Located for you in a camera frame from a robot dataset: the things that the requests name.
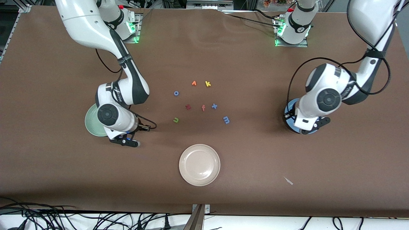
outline green led light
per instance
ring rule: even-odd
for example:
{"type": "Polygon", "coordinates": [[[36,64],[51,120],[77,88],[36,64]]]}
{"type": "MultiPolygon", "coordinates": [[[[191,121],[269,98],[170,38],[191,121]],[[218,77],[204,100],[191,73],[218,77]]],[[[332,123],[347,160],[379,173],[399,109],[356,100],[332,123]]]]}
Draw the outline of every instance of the green led light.
{"type": "Polygon", "coordinates": [[[285,27],[286,27],[285,23],[283,23],[283,25],[280,26],[279,30],[277,31],[277,34],[278,34],[279,36],[282,36],[282,35],[283,35],[284,30],[285,30],[285,27]]]}
{"type": "Polygon", "coordinates": [[[128,26],[128,30],[129,32],[133,33],[134,29],[132,29],[130,26],[132,25],[132,23],[127,23],[126,24],[128,26]]]}

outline white plate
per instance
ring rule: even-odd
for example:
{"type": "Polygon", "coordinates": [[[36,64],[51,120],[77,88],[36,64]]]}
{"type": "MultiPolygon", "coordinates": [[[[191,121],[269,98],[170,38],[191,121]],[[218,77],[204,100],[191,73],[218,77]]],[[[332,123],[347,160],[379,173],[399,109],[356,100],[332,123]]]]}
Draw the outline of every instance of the white plate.
{"type": "Polygon", "coordinates": [[[191,185],[208,185],[219,174],[219,155],[208,145],[194,144],[182,153],[179,171],[183,179],[191,185]]]}

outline black joint cap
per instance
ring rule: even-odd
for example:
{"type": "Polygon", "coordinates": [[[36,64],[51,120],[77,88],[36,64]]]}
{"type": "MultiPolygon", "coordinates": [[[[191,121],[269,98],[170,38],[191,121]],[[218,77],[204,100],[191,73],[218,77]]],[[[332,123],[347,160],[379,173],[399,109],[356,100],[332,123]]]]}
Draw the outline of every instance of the black joint cap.
{"type": "Polygon", "coordinates": [[[331,88],[321,91],[317,96],[318,108],[324,112],[336,109],[340,103],[341,95],[331,88]]]}
{"type": "Polygon", "coordinates": [[[102,105],[98,109],[98,120],[106,126],[114,125],[118,119],[118,109],[112,104],[102,105]]]}

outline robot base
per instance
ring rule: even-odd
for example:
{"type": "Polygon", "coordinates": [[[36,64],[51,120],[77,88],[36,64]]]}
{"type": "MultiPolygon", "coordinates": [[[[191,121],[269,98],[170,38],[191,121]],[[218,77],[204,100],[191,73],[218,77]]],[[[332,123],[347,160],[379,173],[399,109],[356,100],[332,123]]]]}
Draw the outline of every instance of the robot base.
{"type": "MultiPolygon", "coordinates": [[[[289,103],[288,103],[288,105],[285,107],[285,109],[284,109],[284,113],[286,114],[286,113],[288,113],[288,110],[292,110],[293,108],[294,108],[294,105],[295,105],[295,103],[298,101],[298,100],[300,100],[299,98],[296,98],[296,99],[293,99],[293,100],[291,100],[289,103]]],[[[288,119],[285,119],[285,124],[287,125],[287,127],[290,129],[290,130],[292,130],[292,131],[294,131],[294,132],[296,132],[296,133],[299,133],[299,134],[301,134],[301,129],[300,128],[297,128],[295,125],[294,125],[294,119],[295,119],[295,117],[289,117],[288,119]]]]}
{"type": "Polygon", "coordinates": [[[280,27],[274,27],[274,39],[275,39],[275,46],[284,46],[284,47],[308,47],[307,38],[305,37],[302,42],[298,44],[290,44],[285,42],[278,33],[284,29],[285,24],[285,16],[281,14],[279,17],[272,19],[273,25],[279,25],[280,27]]]}
{"type": "Polygon", "coordinates": [[[124,43],[128,43],[128,44],[139,43],[139,38],[141,36],[143,16],[144,14],[135,14],[134,12],[131,11],[129,21],[135,22],[136,24],[129,25],[130,26],[129,28],[132,31],[132,34],[127,39],[124,40],[124,43]]]}

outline black cable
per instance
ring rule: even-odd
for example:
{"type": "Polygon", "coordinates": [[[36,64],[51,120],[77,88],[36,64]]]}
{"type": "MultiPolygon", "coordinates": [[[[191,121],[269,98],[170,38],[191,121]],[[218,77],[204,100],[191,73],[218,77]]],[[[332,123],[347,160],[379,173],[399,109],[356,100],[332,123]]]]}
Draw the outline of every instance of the black cable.
{"type": "Polygon", "coordinates": [[[300,228],[300,230],[304,230],[307,227],[308,222],[311,220],[312,216],[310,216],[307,221],[305,222],[304,226],[300,228]]]}
{"type": "MultiPolygon", "coordinates": [[[[350,72],[343,64],[341,64],[341,63],[339,63],[339,62],[337,62],[337,61],[335,61],[335,60],[333,60],[333,59],[330,59],[330,58],[326,58],[326,57],[316,57],[316,58],[311,58],[311,59],[309,59],[309,60],[303,62],[303,63],[297,68],[297,70],[295,70],[294,74],[293,74],[292,77],[291,77],[290,84],[288,85],[287,104],[286,104],[286,107],[287,107],[287,110],[288,110],[288,111],[290,111],[289,108],[288,108],[288,102],[289,102],[289,100],[290,100],[290,89],[291,89],[292,81],[294,80],[295,75],[297,74],[298,70],[301,69],[301,67],[303,67],[305,64],[307,64],[307,63],[310,62],[310,61],[318,60],[318,59],[331,61],[331,62],[333,62],[333,63],[335,63],[335,64],[341,66],[343,69],[346,70],[346,72],[347,72],[350,76],[352,76],[351,72],[350,72]]],[[[388,77],[388,82],[385,84],[386,86],[388,85],[389,81],[390,81],[390,77],[388,77]]],[[[376,92],[376,93],[382,92],[382,91],[384,90],[384,88],[386,88],[386,87],[384,86],[380,91],[378,91],[378,92],[376,92]]]]}
{"type": "Polygon", "coordinates": [[[333,225],[338,230],[344,230],[344,227],[342,226],[341,219],[339,217],[333,217],[333,225]],[[337,219],[339,221],[339,225],[341,226],[341,229],[339,229],[338,226],[335,224],[335,219],[337,219]]]}
{"type": "Polygon", "coordinates": [[[48,214],[48,215],[46,215],[45,217],[46,217],[46,218],[47,218],[47,217],[49,218],[50,223],[53,223],[53,222],[55,221],[55,222],[57,223],[57,227],[56,227],[56,228],[65,229],[64,225],[62,224],[62,226],[61,226],[61,225],[58,223],[56,217],[54,217],[52,214],[48,214]]]}
{"type": "MultiPolygon", "coordinates": [[[[120,216],[118,219],[114,220],[114,222],[119,221],[120,219],[122,219],[122,218],[124,218],[124,217],[126,217],[126,216],[128,216],[128,215],[131,215],[131,214],[127,213],[127,214],[125,214],[125,215],[123,215],[123,216],[120,216]]],[[[109,227],[115,225],[114,222],[112,222],[110,225],[108,225],[107,227],[105,227],[104,230],[108,230],[109,227]]]]}
{"type": "Polygon", "coordinates": [[[171,225],[169,224],[169,218],[168,218],[168,215],[166,214],[165,215],[165,225],[164,225],[164,227],[163,227],[163,230],[169,230],[169,229],[171,229],[172,227],[171,227],[171,225]]]}
{"type": "Polygon", "coordinates": [[[130,216],[130,219],[131,219],[131,223],[130,223],[130,225],[132,226],[132,225],[133,225],[133,223],[134,223],[134,221],[133,221],[133,216],[132,216],[132,214],[130,214],[129,216],[130,216]]]}
{"type": "MultiPolygon", "coordinates": [[[[346,8],[346,16],[347,16],[348,23],[349,23],[349,25],[351,26],[352,30],[354,31],[354,33],[355,33],[361,40],[363,40],[363,41],[364,41],[367,45],[369,45],[373,50],[379,52],[379,50],[376,48],[376,46],[379,44],[379,42],[382,40],[382,38],[385,36],[385,34],[389,31],[390,27],[393,25],[393,22],[395,21],[395,19],[396,19],[396,17],[398,16],[398,14],[402,11],[402,9],[401,9],[400,11],[397,11],[397,12],[395,13],[395,15],[394,15],[394,17],[393,17],[391,23],[389,24],[389,26],[387,27],[387,29],[385,30],[385,32],[382,34],[382,36],[381,36],[380,39],[376,42],[376,44],[373,45],[373,44],[371,44],[368,40],[366,40],[364,37],[362,37],[362,35],[358,33],[358,31],[355,29],[354,25],[351,23],[351,18],[350,18],[350,15],[349,15],[350,6],[351,6],[351,0],[348,1],[348,5],[347,5],[347,8],[346,8]]],[[[362,93],[364,93],[364,94],[366,94],[366,95],[375,95],[375,94],[378,94],[378,93],[382,92],[384,89],[386,89],[386,87],[389,85],[389,82],[390,82],[390,80],[391,80],[391,69],[390,69],[389,63],[388,63],[388,61],[387,61],[385,58],[381,58],[380,60],[382,60],[382,61],[385,63],[385,65],[386,65],[386,67],[387,67],[387,69],[388,69],[388,79],[387,79],[387,82],[386,82],[385,85],[382,87],[382,89],[380,89],[380,90],[377,91],[377,92],[367,92],[367,91],[365,91],[364,89],[362,89],[357,83],[355,83],[355,86],[357,86],[357,88],[358,88],[362,93]]]]}
{"type": "Polygon", "coordinates": [[[1,213],[0,216],[1,215],[7,215],[7,214],[14,214],[14,213],[17,213],[17,212],[21,212],[21,211],[5,212],[5,213],[1,213]]]}
{"type": "Polygon", "coordinates": [[[20,208],[20,207],[7,207],[7,208],[3,208],[0,207],[0,210],[23,210],[23,211],[27,211],[30,212],[31,214],[35,214],[35,217],[39,217],[42,220],[44,220],[44,222],[47,224],[47,228],[51,228],[52,230],[57,230],[56,227],[54,226],[54,224],[50,223],[43,215],[40,215],[39,212],[31,210],[31,209],[26,209],[26,208],[20,208]]]}
{"type": "Polygon", "coordinates": [[[405,7],[407,7],[408,5],[409,5],[409,2],[405,3],[405,4],[402,6],[402,9],[401,9],[400,11],[402,11],[403,9],[405,9],[405,7]]]}
{"type": "Polygon", "coordinates": [[[110,72],[112,72],[112,73],[114,73],[114,74],[119,73],[119,72],[121,71],[122,68],[120,68],[118,71],[113,71],[113,70],[111,70],[107,65],[105,65],[104,61],[103,61],[103,60],[101,59],[101,57],[99,56],[99,53],[98,53],[98,50],[97,50],[97,49],[95,49],[95,52],[97,52],[97,55],[98,55],[99,60],[100,60],[101,63],[105,66],[105,68],[107,68],[107,70],[109,70],[110,72]]]}
{"type": "Polygon", "coordinates": [[[241,5],[241,7],[240,7],[239,10],[243,9],[243,6],[244,6],[246,3],[247,3],[247,0],[244,1],[243,5],[241,5]]]}
{"type": "MultiPolygon", "coordinates": [[[[121,68],[121,69],[120,69],[120,73],[119,73],[119,77],[118,77],[118,79],[115,81],[115,83],[118,83],[118,81],[121,79],[122,73],[123,73],[123,69],[121,68]]],[[[125,107],[124,105],[122,105],[121,103],[119,103],[119,101],[114,97],[114,90],[111,90],[111,95],[112,95],[112,98],[114,99],[114,101],[115,101],[116,103],[118,103],[119,105],[121,105],[124,109],[128,110],[129,112],[131,112],[131,113],[132,113],[133,115],[135,115],[136,117],[139,117],[139,118],[141,118],[141,119],[143,119],[143,120],[145,120],[145,121],[147,121],[147,122],[152,123],[152,124],[154,125],[154,127],[151,127],[151,129],[156,129],[157,124],[156,124],[155,122],[153,122],[153,121],[151,121],[151,120],[149,120],[149,119],[146,119],[146,118],[142,117],[141,115],[135,113],[134,111],[130,110],[129,108],[127,108],[127,107],[125,107]]]]}
{"type": "Polygon", "coordinates": [[[67,218],[68,222],[70,223],[70,225],[74,228],[74,230],[77,230],[74,225],[72,224],[71,220],[69,219],[70,216],[67,216],[67,214],[65,213],[64,207],[61,207],[63,214],[65,215],[65,217],[67,218]]]}
{"type": "Polygon", "coordinates": [[[78,213],[78,214],[76,214],[76,215],[80,215],[80,216],[82,216],[82,217],[84,217],[84,218],[88,218],[88,219],[99,219],[99,220],[104,220],[104,221],[108,221],[108,222],[111,222],[111,223],[115,223],[115,224],[119,224],[119,225],[122,225],[122,226],[126,226],[126,227],[128,227],[128,225],[126,225],[126,224],[123,224],[123,223],[120,223],[120,222],[114,222],[114,221],[112,221],[112,220],[108,220],[108,219],[104,219],[103,217],[91,217],[91,216],[85,216],[85,215],[83,215],[83,214],[81,214],[81,213],[78,213]]]}
{"type": "Polygon", "coordinates": [[[361,228],[362,228],[362,224],[364,223],[364,218],[363,217],[361,217],[361,223],[359,224],[359,228],[358,228],[358,230],[361,230],[361,228]]]}
{"type": "Polygon", "coordinates": [[[362,61],[365,57],[366,57],[366,56],[364,55],[364,56],[362,56],[362,58],[360,58],[360,59],[358,59],[358,60],[356,60],[356,61],[348,61],[348,62],[344,62],[344,63],[341,63],[341,64],[342,64],[342,65],[345,65],[345,64],[355,64],[355,63],[358,63],[358,62],[362,61]]]}
{"type": "MultiPolygon", "coordinates": [[[[290,9],[292,6],[294,6],[296,3],[297,3],[297,1],[295,1],[295,2],[289,7],[289,9],[290,9]]],[[[269,18],[269,19],[274,19],[275,17],[280,16],[280,14],[277,14],[276,16],[268,16],[267,14],[265,14],[264,12],[262,12],[262,11],[259,10],[259,9],[252,9],[252,11],[257,11],[257,12],[261,13],[264,17],[269,18]]]]}
{"type": "Polygon", "coordinates": [[[273,26],[273,27],[280,27],[279,25],[273,25],[273,24],[270,24],[270,23],[264,23],[264,22],[256,21],[256,20],[249,19],[249,18],[239,17],[239,16],[236,16],[236,15],[231,15],[231,14],[229,14],[229,15],[232,16],[232,17],[235,17],[235,18],[240,18],[240,19],[244,19],[244,20],[247,20],[247,21],[252,21],[252,22],[255,22],[255,23],[260,23],[260,24],[265,24],[265,25],[271,25],[271,26],[273,26]]]}
{"type": "Polygon", "coordinates": [[[136,224],[132,225],[132,226],[129,228],[129,230],[132,230],[132,228],[135,227],[135,226],[137,226],[137,227],[136,227],[137,230],[142,230],[142,221],[144,221],[146,218],[151,217],[152,215],[155,215],[155,214],[148,215],[147,217],[145,217],[145,218],[143,218],[143,219],[141,220],[142,214],[140,214],[140,215],[139,215],[139,218],[138,218],[138,222],[137,222],[136,224]]]}
{"type": "Polygon", "coordinates": [[[4,205],[3,207],[12,207],[12,206],[15,206],[15,205],[19,205],[19,206],[21,206],[21,207],[24,207],[23,205],[25,205],[25,206],[27,206],[27,209],[28,209],[28,206],[29,206],[29,205],[36,205],[36,206],[51,208],[51,209],[58,215],[58,217],[59,217],[59,219],[60,219],[60,222],[61,222],[61,225],[58,223],[56,216],[53,216],[52,214],[48,214],[47,217],[50,219],[51,223],[52,223],[53,221],[55,221],[56,224],[57,224],[57,226],[58,226],[58,228],[65,229],[64,224],[63,224],[63,222],[62,222],[62,220],[61,220],[61,216],[58,214],[58,211],[59,211],[59,210],[56,208],[56,207],[60,207],[60,208],[63,209],[64,205],[51,206],[51,205],[39,204],[39,203],[31,203],[31,202],[17,202],[17,201],[15,201],[15,200],[9,199],[9,198],[5,198],[5,199],[8,199],[8,200],[13,201],[14,204],[4,205]]]}
{"type": "Polygon", "coordinates": [[[148,223],[152,220],[152,218],[155,216],[156,214],[154,214],[154,215],[152,215],[150,218],[149,218],[149,220],[147,220],[144,224],[145,224],[145,226],[142,228],[142,230],[145,230],[146,229],[146,227],[148,226],[148,223]]]}
{"type": "Polygon", "coordinates": [[[128,5],[136,7],[136,8],[141,8],[140,6],[136,5],[134,2],[132,3],[132,5],[130,4],[130,0],[127,0],[128,5]]]}
{"type": "Polygon", "coordinates": [[[138,23],[141,23],[141,22],[144,20],[144,18],[146,18],[152,11],[153,11],[153,9],[149,10],[149,11],[146,13],[145,16],[142,16],[142,19],[141,19],[139,22],[133,22],[132,24],[136,25],[136,24],[138,24],[138,23]]]}
{"type": "MultiPolygon", "coordinates": [[[[167,214],[167,216],[175,216],[175,215],[185,215],[184,213],[176,213],[176,214],[167,214]]],[[[154,221],[154,220],[157,220],[157,219],[160,219],[160,218],[164,218],[165,216],[158,216],[158,217],[155,217],[155,218],[153,218],[153,219],[149,219],[149,221],[147,221],[147,222],[150,222],[150,221],[154,221]]]]}
{"type": "Polygon", "coordinates": [[[107,214],[103,219],[98,220],[93,230],[97,230],[105,221],[107,221],[109,218],[113,217],[114,215],[116,215],[116,213],[107,214]]]}
{"type": "Polygon", "coordinates": [[[272,17],[272,16],[268,16],[267,14],[265,14],[264,12],[262,12],[261,10],[259,10],[259,9],[252,9],[252,11],[256,11],[256,12],[259,12],[259,13],[261,13],[264,17],[266,17],[266,18],[269,18],[269,19],[274,19],[274,17],[272,17]]]}

